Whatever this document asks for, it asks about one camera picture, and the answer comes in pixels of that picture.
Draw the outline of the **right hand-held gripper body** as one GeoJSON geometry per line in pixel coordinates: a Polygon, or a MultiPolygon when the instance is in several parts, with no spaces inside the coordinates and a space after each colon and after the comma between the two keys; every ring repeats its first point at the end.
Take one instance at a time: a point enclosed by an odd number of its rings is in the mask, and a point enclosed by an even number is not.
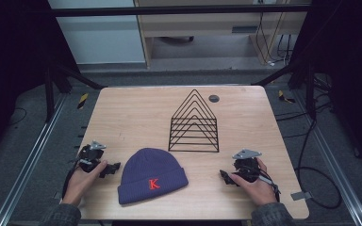
{"type": "Polygon", "coordinates": [[[256,181],[260,174],[260,168],[256,158],[260,155],[260,152],[248,149],[242,149],[234,154],[232,158],[235,160],[234,167],[236,169],[236,175],[249,183],[256,181]]]}

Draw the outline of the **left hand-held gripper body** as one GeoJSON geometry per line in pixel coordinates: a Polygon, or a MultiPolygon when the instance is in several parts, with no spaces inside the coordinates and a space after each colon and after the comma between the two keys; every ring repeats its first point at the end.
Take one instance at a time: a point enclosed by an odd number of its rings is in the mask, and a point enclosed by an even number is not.
{"type": "Polygon", "coordinates": [[[91,144],[85,145],[79,151],[75,166],[85,172],[93,171],[100,164],[100,159],[106,147],[106,145],[93,140],[91,144]]]}

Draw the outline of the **purple knit beanie hat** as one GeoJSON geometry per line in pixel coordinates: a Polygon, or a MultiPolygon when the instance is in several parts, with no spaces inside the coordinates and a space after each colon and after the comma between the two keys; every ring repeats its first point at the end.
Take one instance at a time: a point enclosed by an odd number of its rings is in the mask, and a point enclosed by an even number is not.
{"type": "Polygon", "coordinates": [[[123,167],[118,186],[119,204],[151,200],[188,184],[184,169],[172,154],[143,148],[133,154],[123,167]]]}

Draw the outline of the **person's right hand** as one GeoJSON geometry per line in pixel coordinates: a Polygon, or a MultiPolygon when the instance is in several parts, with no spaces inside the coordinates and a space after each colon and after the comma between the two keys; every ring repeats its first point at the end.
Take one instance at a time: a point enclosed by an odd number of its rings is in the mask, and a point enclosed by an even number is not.
{"type": "Polygon", "coordinates": [[[229,177],[245,191],[256,206],[277,202],[272,186],[266,182],[257,179],[255,182],[249,183],[234,173],[229,173],[229,177]]]}

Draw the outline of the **person's left hand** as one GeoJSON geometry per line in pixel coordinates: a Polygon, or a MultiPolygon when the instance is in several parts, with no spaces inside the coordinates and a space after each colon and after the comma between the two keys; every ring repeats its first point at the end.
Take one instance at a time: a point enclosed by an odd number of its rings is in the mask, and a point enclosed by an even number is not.
{"type": "Polygon", "coordinates": [[[76,169],[71,176],[62,203],[78,206],[82,197],[86,194],[100,173],[106,168],[107,161],[99,163],[91,172],[85,172],[82,169],[76,169]]]}

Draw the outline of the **yellow black tape strip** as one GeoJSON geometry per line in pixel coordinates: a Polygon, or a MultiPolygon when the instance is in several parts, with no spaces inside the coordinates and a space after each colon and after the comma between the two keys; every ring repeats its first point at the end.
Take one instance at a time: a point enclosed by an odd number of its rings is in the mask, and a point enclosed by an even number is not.
{"type": "Polygon", "coordinates": [[[283,101],[283,102],[286,102],[286,103],[291,103],[291,104],[294,104],[296,103],[295,102],[295,99],[293,98],[287,98],[285,95],[284,95],[284,92],[282,90],[278,90],[278,99],[280,101],[283,101]]]}
{"type": "Polygon", "coordinates": [[[79,99],[79,102],[77,104],[77,109],[82,109],[83,106],[85,105],[87,99],[89,97],[89,94],[88,93],[83,93],[79,99]]]}

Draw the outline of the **white cabinet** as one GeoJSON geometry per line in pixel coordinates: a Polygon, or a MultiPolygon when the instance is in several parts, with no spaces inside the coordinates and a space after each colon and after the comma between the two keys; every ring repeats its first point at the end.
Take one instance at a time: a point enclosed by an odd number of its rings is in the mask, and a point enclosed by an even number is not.
{"type": "MultiPolygon", "coordinates": [[[[48,0],[52,9],[128,8],[133,0],[48,0]]],[[[144,63],[137,17],[60,17],[59,26],[78,65],[144,63]]]]}

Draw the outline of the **dark curtain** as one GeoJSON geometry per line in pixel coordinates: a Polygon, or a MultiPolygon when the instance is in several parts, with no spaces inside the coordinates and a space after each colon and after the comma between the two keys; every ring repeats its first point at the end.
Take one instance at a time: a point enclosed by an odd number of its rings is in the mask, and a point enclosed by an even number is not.
{"type": "Polygon", "coordinates": [[[293,59],[312,42],[317,73],[332,79],[331,96],[341,120],[362,154],[362,0],[312,0],[293,59]]]}
{"type": "Polygon", "coordinates": [[[0,0],[0,139],[19,95],[44,83],[46,60],[36,40],[55,62],[78,70],[58,21],[28,13],[50,7],[48,0],[0,0]]]}

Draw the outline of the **light wooden desk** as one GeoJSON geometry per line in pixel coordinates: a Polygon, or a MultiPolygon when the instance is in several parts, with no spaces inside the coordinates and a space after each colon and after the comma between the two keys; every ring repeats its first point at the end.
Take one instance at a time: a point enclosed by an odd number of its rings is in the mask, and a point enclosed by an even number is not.
{"type": "MultiPolygon", "coordinates": [[[[309,4],[311,0],[133,0],[137,7],[309,4]]],[[[140,15],[141,36],[189,37],[243,34],[254,43],[260,63],[275,61],[276,38],[298,35],[305,12],[140,15]]]]}

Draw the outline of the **aluminium floor rail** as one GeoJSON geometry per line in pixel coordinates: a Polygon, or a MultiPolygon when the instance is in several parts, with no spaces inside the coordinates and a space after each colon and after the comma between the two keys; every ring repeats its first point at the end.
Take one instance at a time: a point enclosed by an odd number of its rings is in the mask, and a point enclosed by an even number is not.
{"type": "Polygon", "coordinates": [[[358,199],[354,188],[349,182],[346,174],[342,170],[342,167],[333,155],[333,152],[328,145],[319,124],[317,124],[313,129],[313,136],[316,140],[317,146],[325,162],[325,165],[330,171],[334,182],[338,186],[341,198],[345,203],[355,225],[362,226],[362,203],[358,199]]]}
{"type": "Polygon", "coordinates": [[[23,167],[18,174],[10,192],[8,193],[4,203],[0,207],[0,226],[7,226],[8,222],[15,210],[18,201],[22,197],[25,187],[37,166],[37,163],[41,157],[42,151],[51,136],[58,118],[62,112],[62,108],[67,99],[67,94],[59,94],[58,100],[54,106],[54,113],[49,121],[47,121],[41,129],[41,132],[35,141],[30,154],[28,155],[23,167]]]}

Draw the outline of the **black frame strut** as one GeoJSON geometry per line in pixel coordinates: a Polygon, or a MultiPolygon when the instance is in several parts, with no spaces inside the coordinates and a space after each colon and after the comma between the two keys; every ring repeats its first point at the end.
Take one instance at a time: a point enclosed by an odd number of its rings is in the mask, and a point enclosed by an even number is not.
{"type": "Polygon", "coordinates": [[[50,62],[46,67],[44,73],[44,87],[45,87],[45,100],[46,100],[46,122],[49,122],[55,114],[55,101],[53,86],[57,86],[60,93],[69,93],[72,90],[67,77],[70,76],[77,81],[87,85],[92,89],[103,89],[104,86],[83,76],[81,73],[76,72],[64,65],[56,62],[50,62]]]}

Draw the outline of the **black horizontal frame bar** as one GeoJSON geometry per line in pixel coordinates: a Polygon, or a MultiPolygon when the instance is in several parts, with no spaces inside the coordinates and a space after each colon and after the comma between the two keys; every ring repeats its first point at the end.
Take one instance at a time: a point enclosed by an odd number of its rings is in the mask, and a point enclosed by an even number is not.
{"type": "Polygon", "coordinates": [[[310,4],[283,5],[225,5],[225,6],[175,6],[137,8],[61,8],[47,11],[55,17],[84,16],[128,16],[128,15],[172,15],[212,13],[262,13],[262,12],[303,12],[312,8],[310,4]]]}

